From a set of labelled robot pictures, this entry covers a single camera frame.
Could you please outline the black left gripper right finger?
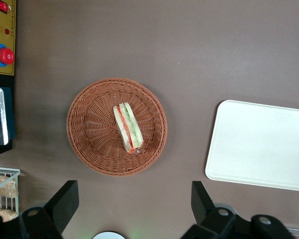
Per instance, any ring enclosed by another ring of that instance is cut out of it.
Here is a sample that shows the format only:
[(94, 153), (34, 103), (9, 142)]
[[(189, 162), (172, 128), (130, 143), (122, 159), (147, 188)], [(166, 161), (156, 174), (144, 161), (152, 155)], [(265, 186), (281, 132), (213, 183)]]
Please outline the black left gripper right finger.
[(193, 181), (191, 208), (196, 224), (182, 236), (183, 239), (226, 239), (236, 221), (235, 215), (213, 203), (200, 181)]

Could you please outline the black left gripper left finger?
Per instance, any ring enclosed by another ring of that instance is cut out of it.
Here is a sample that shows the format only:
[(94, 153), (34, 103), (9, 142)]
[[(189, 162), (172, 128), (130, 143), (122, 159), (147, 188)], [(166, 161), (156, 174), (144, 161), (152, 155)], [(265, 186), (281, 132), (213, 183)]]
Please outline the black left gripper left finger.
[(78, 182), (67, 181), (43, 206), (33, 207), (19, 217), (23, 239), (61, 239), (79, 207)]

